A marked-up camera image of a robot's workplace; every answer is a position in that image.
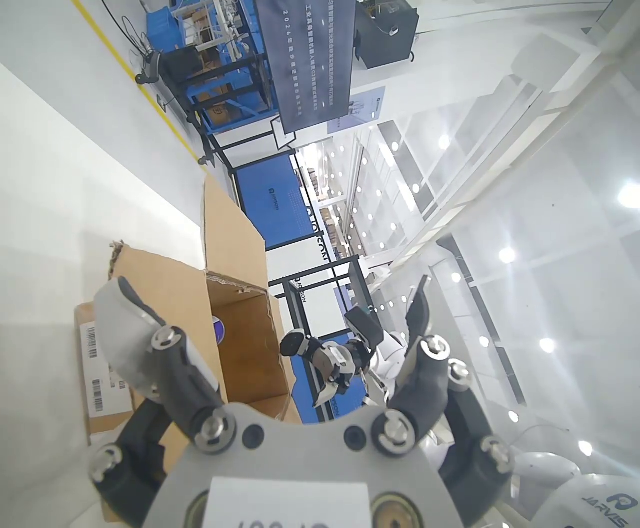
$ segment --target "sign board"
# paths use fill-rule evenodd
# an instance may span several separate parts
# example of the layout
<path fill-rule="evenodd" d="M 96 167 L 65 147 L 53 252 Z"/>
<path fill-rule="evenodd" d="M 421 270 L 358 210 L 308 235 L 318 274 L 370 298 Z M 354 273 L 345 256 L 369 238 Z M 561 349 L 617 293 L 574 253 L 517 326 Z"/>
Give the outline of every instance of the sign board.
<path fill-rule="evenodd" d="M 356 0 L 255 3 L 285 133 L 347 115 Z"/>
<path fill-rule="evenodd" d="M 384 86 L 352 95 L 349 101 L 349 113 L 346 116 L 329 121 L 327 123 L 327 132 L 335 134 L 341 130 L 377 120 L 380 117 L 380 109 L 382 108 L 384 97 Z"/>

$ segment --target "box flap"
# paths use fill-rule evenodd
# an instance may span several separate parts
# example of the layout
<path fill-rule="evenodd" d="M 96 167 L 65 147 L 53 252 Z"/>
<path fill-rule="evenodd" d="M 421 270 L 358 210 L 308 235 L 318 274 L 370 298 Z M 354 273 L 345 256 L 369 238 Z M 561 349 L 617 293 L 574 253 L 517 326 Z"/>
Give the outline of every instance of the box flap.
<path fill-rule="evenodd" d="M 110 276 L 126 277 L 144 303 L 168 324 L 179 326 L 187 333 L 217 377 L 226 400 L 205 272 L 177 260 L 132 249 L 126 244 L 115 246 Z"/>
<path fill-rule="evenodd" d="M 211 176 L 206 178 L 204 194 L 207 269 L 266 290 L 262 236 Z"/>

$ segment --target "blue display board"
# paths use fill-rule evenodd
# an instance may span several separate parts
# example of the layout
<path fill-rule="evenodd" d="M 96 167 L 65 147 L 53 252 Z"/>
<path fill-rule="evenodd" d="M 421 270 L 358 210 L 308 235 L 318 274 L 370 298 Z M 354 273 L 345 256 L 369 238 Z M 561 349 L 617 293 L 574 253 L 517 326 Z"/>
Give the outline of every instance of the blue display board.
<path fill-rule="evenodd" d="M 356 0 L 260 0 L 256 8 L 284 131 L 346 115 Z"/>
<path fill-rule="evenodd" d="M 314 232 L 289 156 L 238 169 L 237 182 L 245 213 L 267 247 Z"/>

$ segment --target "white label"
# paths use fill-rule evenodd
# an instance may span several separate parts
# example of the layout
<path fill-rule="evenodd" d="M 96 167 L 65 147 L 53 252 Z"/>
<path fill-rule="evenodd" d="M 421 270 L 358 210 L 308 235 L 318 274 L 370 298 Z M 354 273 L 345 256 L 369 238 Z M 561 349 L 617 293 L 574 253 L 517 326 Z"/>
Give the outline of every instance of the white label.
<path fill-rule="evenodd" d="M 129 385 L 112 370 L 95 338 L 95 323 L 80 325 L 89 418 L 133 411 Z"/>
<path fill-rule="evenodd" d="M 329 349 L 330 354 L 333 356 L 333 359 L 335 359 L 335 361 L 339 365 L 345 366 L 347 364 L 347 360 L 335 346 L 328 346 L 327 348 Z"/>
<path fill-rule="evenodd" d="M 370 528 L 363 483 L 214 477 L 203 528 Z"/>

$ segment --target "ceiling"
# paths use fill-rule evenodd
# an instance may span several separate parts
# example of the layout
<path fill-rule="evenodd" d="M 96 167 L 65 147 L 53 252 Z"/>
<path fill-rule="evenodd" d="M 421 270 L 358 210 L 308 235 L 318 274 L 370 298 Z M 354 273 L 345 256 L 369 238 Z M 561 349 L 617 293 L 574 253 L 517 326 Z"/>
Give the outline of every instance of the ceiling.
<path fill-rule="evenodd" d="M 346 252 L 383 264 L 371 280 L 383 325 L 407 331 L 412 287 L 431 275 L 435 329 L 472 366 L 494 428 L 623 475 L 640 470 L 640 209 L 618 200 L 640 184 L 638 48 L 630 38 L 619 63 L 596 60 L 563 92 L 510 75 L 491 95 L 314 146 L 325 198 L 344 199 Z M 437 244 L 448 235 L 459 254 Z"/>

